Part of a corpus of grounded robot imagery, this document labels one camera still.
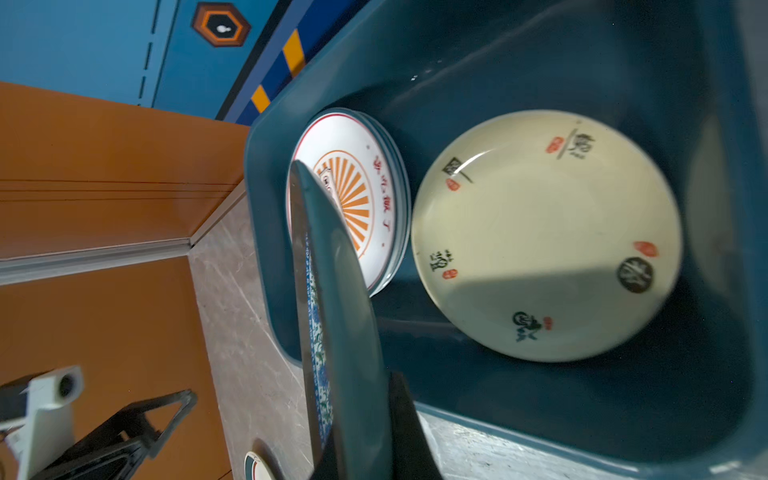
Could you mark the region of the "cream yellow plate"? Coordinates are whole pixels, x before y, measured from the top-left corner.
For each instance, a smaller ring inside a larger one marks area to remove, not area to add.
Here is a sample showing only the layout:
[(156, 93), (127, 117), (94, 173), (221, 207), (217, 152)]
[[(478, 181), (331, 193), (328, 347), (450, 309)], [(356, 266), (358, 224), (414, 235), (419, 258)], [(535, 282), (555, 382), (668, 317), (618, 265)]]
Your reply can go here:
[(653, 159), (574, 113), (498, 116), (433, 161), (412, 214), (415, 265), (459, 330), (499, 353), (567, 362), (639, 333), (680, 275), (673, 192)]

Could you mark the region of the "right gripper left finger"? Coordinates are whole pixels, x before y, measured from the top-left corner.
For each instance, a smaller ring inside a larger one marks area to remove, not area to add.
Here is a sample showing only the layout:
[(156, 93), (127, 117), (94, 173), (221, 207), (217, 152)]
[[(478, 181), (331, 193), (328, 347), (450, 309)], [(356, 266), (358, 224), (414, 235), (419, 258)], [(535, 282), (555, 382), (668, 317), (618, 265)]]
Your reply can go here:
[[(179, 409), (164, 430), (157, 430), (147, 414), (178, 403)], [(192, 411), (197, 395), (191, 390), (131, 403), (67, 449), (36, 479), (130, 479), (147, 459), (154, 459), (172, 433)]]

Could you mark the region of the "sunburst plate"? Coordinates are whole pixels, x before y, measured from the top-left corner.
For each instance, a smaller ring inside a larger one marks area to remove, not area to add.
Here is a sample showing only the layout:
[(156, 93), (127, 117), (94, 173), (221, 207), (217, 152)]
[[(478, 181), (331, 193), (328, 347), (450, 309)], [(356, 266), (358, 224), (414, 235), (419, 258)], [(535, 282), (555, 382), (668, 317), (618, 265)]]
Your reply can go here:
[(368, 293), (376, 295), (399, 269), (411, 227), (408, 175), (394, 139), (372, 116), (332, 108), (310, 121), (292, 159), (303, 163), (332, 199)]

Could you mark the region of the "teal patterned plate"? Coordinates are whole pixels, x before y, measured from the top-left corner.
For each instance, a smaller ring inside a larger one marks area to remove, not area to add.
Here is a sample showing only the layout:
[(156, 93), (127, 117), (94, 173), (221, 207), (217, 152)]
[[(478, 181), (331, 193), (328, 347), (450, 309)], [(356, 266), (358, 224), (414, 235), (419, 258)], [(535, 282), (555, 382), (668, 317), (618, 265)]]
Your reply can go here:
[(313, 458), (341, 479), (393, 475), (389, 376), (359, 261), (332, 197), (300, 161), (289, 170), (290, 240)]

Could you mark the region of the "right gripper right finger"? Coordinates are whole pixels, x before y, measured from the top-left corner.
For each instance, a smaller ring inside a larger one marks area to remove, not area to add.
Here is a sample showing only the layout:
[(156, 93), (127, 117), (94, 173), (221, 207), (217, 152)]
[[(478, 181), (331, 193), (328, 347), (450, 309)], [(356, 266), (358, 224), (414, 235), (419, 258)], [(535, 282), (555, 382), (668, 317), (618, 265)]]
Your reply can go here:
[(389, 378), (393, 479), (441, 480), (404, 376)]

